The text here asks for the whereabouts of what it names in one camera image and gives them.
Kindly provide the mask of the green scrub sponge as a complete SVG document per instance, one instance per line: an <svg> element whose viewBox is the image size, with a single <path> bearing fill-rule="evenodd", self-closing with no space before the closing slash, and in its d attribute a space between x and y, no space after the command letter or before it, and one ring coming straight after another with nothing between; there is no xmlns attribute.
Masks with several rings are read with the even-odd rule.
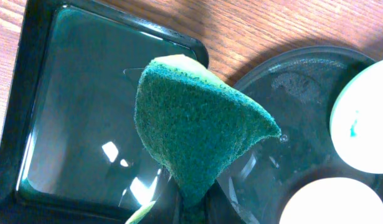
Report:
<svg viewBox="0 0 383 224"><path fill-rule="evenodd" d="M222 171L257 142L281 135L261 105L183 54L144 68L134 120L144 148L179 186L183 223L204 223L202 199Z"/></svg>

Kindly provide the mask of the white plate with green spot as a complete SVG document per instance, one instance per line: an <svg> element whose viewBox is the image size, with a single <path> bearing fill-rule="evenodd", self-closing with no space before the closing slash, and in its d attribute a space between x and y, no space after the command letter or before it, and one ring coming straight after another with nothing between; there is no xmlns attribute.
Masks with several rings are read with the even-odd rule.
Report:
<svg viewBox="0 0 383 224"><path fill-rule="evenodd" d="M280 224L383 224L383 203L360 181L334 177L311 182L287 202Z"/></svg>

